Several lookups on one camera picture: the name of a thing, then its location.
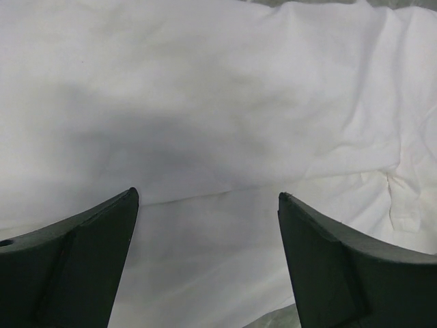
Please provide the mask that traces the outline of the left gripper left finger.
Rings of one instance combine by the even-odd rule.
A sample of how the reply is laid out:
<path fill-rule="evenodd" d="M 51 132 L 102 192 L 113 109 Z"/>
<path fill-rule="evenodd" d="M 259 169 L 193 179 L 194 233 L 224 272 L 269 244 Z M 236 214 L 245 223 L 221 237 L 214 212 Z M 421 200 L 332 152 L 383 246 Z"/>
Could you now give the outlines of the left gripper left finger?
<path fill-rule="evenodd" d="M 1 241 L 2 327 L 107 327 L 139 211 L 130 188 Z"/>

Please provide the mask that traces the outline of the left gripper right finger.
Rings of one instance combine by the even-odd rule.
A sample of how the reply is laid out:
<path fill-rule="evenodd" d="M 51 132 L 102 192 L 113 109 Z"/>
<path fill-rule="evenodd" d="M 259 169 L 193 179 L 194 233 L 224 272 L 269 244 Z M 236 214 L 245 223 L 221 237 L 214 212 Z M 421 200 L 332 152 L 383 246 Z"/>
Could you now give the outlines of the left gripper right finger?
<path fill-rule="evenodd" d="M 435 327 L 436 257 L 370 237 L 289 193 L 278 219 L 303 327 Z"/>

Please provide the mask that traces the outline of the white printed t-shirt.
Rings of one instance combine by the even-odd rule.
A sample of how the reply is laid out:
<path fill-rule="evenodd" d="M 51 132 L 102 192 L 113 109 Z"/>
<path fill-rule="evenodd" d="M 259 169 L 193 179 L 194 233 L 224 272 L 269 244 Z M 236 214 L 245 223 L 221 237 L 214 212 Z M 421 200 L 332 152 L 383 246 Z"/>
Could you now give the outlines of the white printed t-shirt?
<path fill-rule="evenodd" d="M 293 304 L 282 191 L 435 253 L 435 11 L 2 1 L 1 236 L 130 187 L 111 327 L 243 327 Z"/>

